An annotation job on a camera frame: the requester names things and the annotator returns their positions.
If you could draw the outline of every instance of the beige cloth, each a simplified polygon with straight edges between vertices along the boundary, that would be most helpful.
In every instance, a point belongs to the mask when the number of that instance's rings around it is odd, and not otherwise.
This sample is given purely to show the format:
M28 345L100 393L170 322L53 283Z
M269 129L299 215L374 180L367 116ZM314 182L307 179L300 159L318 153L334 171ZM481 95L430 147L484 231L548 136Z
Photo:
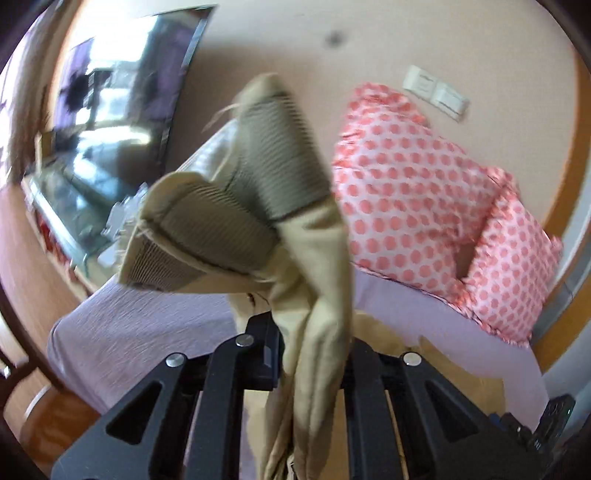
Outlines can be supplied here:
M328 453L351 340L346 225L313 142L276 76L237 97L228 157L207 182L173 173L148 192L119 274L186 293L260 293L284 337L266 400L259 477L314 480Z

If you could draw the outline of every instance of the lavender bedsheet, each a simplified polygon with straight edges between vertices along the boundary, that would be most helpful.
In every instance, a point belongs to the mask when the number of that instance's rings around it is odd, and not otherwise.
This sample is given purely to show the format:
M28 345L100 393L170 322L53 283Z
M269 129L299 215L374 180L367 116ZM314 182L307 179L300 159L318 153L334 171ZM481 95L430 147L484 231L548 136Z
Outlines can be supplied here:
M508 411L536 427L548 394L530 349L503 343L428 295L360 271L355 308L409 345L423 335L465 370L502 378ZM235 334L224 295L138 291L111 279L55 324L47 352L64 382L103 413L167 354L203 355Z

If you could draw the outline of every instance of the polka dot pillowcase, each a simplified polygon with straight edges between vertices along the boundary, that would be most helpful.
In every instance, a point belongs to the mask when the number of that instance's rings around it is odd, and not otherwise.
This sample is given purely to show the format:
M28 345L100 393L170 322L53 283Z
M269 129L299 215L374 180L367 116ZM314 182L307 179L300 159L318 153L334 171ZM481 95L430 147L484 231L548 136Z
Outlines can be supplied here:
M349 223L355 264L448 301L463 285L454 254L474 241L505 181L435 136L402 94L356 89L337 144L335 195Z
M561 252L560 240L549 238L517 194L504 190L476 246L457 306L487 332L527 345Z

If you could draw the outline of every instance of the metal screw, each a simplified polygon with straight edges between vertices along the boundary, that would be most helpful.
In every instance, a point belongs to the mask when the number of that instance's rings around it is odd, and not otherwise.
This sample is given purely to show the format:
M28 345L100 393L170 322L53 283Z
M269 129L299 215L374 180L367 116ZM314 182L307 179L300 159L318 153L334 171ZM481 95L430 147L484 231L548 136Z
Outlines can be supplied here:
M402 357L402 360L409 367L416 367L417 365L420 365L421 362L423 361L422 357L418 353L415 353L415 352L405 353L404 356Z
M251 346L254 342L255 338L247 333L243 333L236 337L236 344L238 346Z
M180 367L185 360L185 356L182 353L171 353L168 357L166 357L166 364L169 367Z

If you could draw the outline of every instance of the wall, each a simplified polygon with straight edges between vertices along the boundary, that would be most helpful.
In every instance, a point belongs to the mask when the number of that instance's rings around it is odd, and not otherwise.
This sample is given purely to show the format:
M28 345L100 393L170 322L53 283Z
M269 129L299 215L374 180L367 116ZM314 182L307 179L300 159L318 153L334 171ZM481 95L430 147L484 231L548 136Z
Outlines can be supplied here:
M195 6L194 0L86 0L73 43L107 22ZM345 42L330 48L333 31ZM516 174L543 220L558 189L576 106L571 44L535 0L219 0L191 66L171 132L180 164L213 131L203 126L255 74L279 72L327 163L354 86L400 88L410 64L472 101L457 124L420 102L435 129L482 164Z

